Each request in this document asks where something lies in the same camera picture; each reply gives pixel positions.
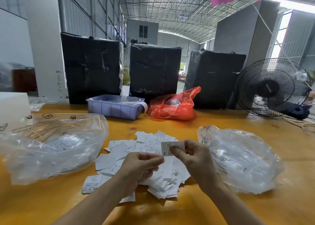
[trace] forearm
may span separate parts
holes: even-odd
[[[120,178],[114,176],[54,222],[53,225],[103,224],[110,212],[123,198],[122,184]]]
[[[265,223],[223,183],[209,188],[205,193],[219,209],[228,225],[265,225]]]

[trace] left hand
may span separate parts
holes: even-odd
[[[158,171],[158,167],[162,163],[164,163],[164,158],[160,154],[129,153],[115,175],[121,180],[121,183],[126,185],[123,189],[123,196],[131,195],[140,182],[152,177],[153,171]]]

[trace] yellow table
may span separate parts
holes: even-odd
[[[40,113],[86,113],[81,105],[45,105]],[[241,194],[240,198],[269,225],[315,224],[315,134],[279,119],[248,118],[245,111],[197,111],[189,122],[152,119],[141,114],[136,121],[107,118],[109,140],[136,139],[136,131],[166,132],[179,140],[197,140],[199,126],[213,124],[235,128],[264,139],[284,161],[285,172],[278,187],[262,195]],[[68,175],[38,181],[27,186],[10,185],[10,175],[0,163],[0,224],[50,224],[86,195],[81,194],[85,178],[95,175],[94,164]],[[226,224],[212,201],[192,178],[181,185],[177,199],[156,199],[147,186],[136,189],[136,202],[120,205],[105,224]]]

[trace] packing tape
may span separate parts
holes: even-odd
[[[141,104],[144,107],[144,113],[146,113],[148,111],[148,105],[145,102],[138,102],[137,104]]]

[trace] black fan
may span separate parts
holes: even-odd
[[[287,59],[258,61],[245,68],[235,86],[240,106],[258,116],[289,115],[305,119],[309,109],[302,106],[309,94],[310,79],[298,64]]]

